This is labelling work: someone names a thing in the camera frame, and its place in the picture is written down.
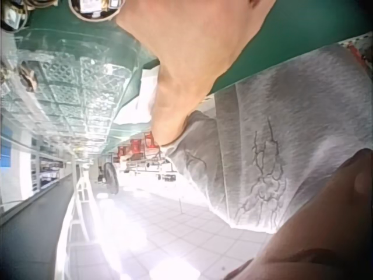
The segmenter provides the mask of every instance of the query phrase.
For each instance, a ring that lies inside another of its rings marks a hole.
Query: bright light
[[[105,200],[109,198],[109,194],[107,194],[106,192],[100,192],[99,194],[96,195],[96,198],[98,200]]]
[[[198,280],[200,272],[179,258],[161,262],[150,271],[152,280]]]
[[[100,200],[98,202],[98,205],[100,206],[100,208],[102,210],[105,210],[107,208],[113,208],[115,207],[115,203],[114,203],[114,200],[112,199],[104,199],[104,200]]]
[[[134,197],[141,197],[141,198],[149,198],[150,194],[147,191],[142,191],[142,190],[135,190],[133,191],[133,196]]]
[[[147,245],[145,230],[141,225],[130,222],[123,210],[115,207],[114,204],[109,204],[102,209],[104,210],[104,224],[108,229],[107,238],[113,246],[136,251]]]
[[[132,280],[132,278],[129,277],[128,274],[121,274],[120,280]]]

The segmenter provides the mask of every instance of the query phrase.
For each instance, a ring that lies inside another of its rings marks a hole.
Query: green surface
[[[70,11],[66,0],[58,7],[34,11],[30,28],[70,32],[71,36],[84,34],[110,47],[105,55],[118,65],[125,65],[125,60],[128,60],[128,57],[124,58],[126,47],[121,45],[138,50],[141,65],[151,60],[151,56],[139,51],[139,44],[113,20],[84,22]],[[290,58],[361,35],[370,29],[370,20],[356,0],[278,0],[262,31],[216,82],[213,92]]]
[[[290,58],[370,30],[371,20],[356,0],[277,0],[262,31],[216,82],[212,92]]]
[[[138,95],[141,67],[151,68],[157,64],[154,57],[113,20],[84,22],[70,11],[67,0],[57,7],[35,10],[29,26],[17,34],[21,48],[64,51],[133,71],[120,107]],[[277,0],[261,32],[231,69],[217,80],[212,92],[290,58],[370,30],[371,22],[357,0]],[[110,133],[110,143],[116,145],[120,141],[118,137],[131,136],[139,129],[140,126],[116,127]]]

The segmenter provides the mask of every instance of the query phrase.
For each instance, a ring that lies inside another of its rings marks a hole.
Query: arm
[[[214,78],[193,83],[176,80],[161,68],[152,110],[152,133],[160,146],[176,140],[184,131],[188,116],[213,86]]]
[[[372,159],[366,149],[346,161],[247,268],[227,279],[365,279],[372,273],[363,270],[372,249]]]
[[[117,24],[160,61],[152,131],[176,140],[185,120],[260,30],[276,0],[127,0]]]

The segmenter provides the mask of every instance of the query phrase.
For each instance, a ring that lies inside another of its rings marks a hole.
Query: white floor tile
[[[180,211],[179,212],[176,212],[176,211],[167,211],[165,213],[162,213],[162,216],[167,218],[167,219],[171,219],[173,217],[176,217],[180,214]]]
[[[199,217],[202,218],[202,219],[211,220],[215,217],[215,214],[213,212],[210,212],[210,211],[205,211],[201,215],[199,215]]]
[[[106,264],[106,259],[100,247],[94,249],[79,248],[76,250],[78,266]]]
[[[233,239],[239,239],[243,232],[242,229],[232,229],[229,225],[225,225],[217,234]]]
[[[206,232],[217,234],[222,228],[225,227],[223,222],[216,222],[215,220],[211,220],[206,224],[202,225],[199,229],[204,230]]]
[[[147,218],[147,220],[151,221],[152,223],[159,223],[161,221],[164,221],[165,218],[162,217],[161,215],[155,215],[155,216]]]
[[[189,232],[193,231],[194,228],[187,226],[187,225],[178,225],[174,226],[168,231],[172,233],[173,235],[176,235],[177,237],[182,237],[187,235]]]
[[[196,246],[182,240],[177,239],[174,242],[162,247],[169,255],[173,257],[182,257],[192,251]]]
[[[112,280],[108,265],[79,267],[79,280]]]
[[[136,280],[152,280],[149,275],[145,275],[144,277],[140,277]]]
[[[260,243],[238,240],[233,244],[231,249],[226,252],[226,255],[231,258],[248,261],[257,255],[261,247],[262,245]]]
[[[150,236],[150,235],[153,235],[153,234],[156,234],[158,232],[163,231],[163,229],[161,227],[159,227],[155,224],[148,225],[148,226],[143,226],[142,228],[145,231],[146,236]]]
[[[146,267],[147,270],[150,271],[168,258],[170,258],[170,256],[167,255],[165,251],[161,249],[155,249],[153,251],[140,255],[137,259],[144,267]]]
[[[158,232],[152,236],[148,236],[148,239],[158,246],[169,244],[176,238],[176,236],[166,231]]]
[[[206,220],[206,219],[202,219],[202,218],[193,218],[187,222],[185,222],[185,225],[187,226],[191,226],[193,228],[200,228],[202,225],[205,225],[206,223],[208,223],[209,221]]]
[[[149,272],[141,266],[137,259],[129,258],[122,262],[122,273],[127,274],[132,279],[138,279],[146,276]]]
[[[224,254],[234,243],[234,239],[224,236],[213,236],[202,247],[218,254]]]
[[[231,271],[242,265],[243,262],[228,257],[222,257],[214,263],[204,274],[214,280],[222,279]]]
[[[179,214],[177,216],[174,216],[172,220],[178,222],[178,223],[185,223],[189,220],[193,219],[193,216],[190,216],[188,214]]]
[[[245,230],[240,236],[240,240],[263,243],[267,238],[267,234],[264,232],[253,232],[251,230]]]
[[[144,246],[139,247],[139,248],[132,248],[132,249],[130,249],[130,251],[134,256],[139,256],[141,254],[150,252],[150,251],[152,251],[156,248],[157,247],[153,242],[151,242],[150,240],[147,240],[147,242]]]
[[[199,272],[205,271],[209,268],[220,255],[209,252],[202,248],[197,248],[187,254],[183,259],[188,262],[191,266],[193,266]]]
[[[182,238],[191,244],[199,246],[202,243],[206,242],[211,237],[212,237],[212,233],[203,232],[199,229],[195,229],[192,232],[189,232],[188,234],[183,236]]]
[[[198,280],[210,280],[210,279],[207,278],[207,277],[205,277],[205,276],[203,276],[203,275],[201,275],[201,276],[198,278]]]
[[[177,226],[179,225],[179,223],[175,222],[174,220],[170,220],[170,219],[166,219],[160,223],[157,223],[157,226],[165,229],[165,230],[169,230],[171,228],[173,228],[174,226]]]

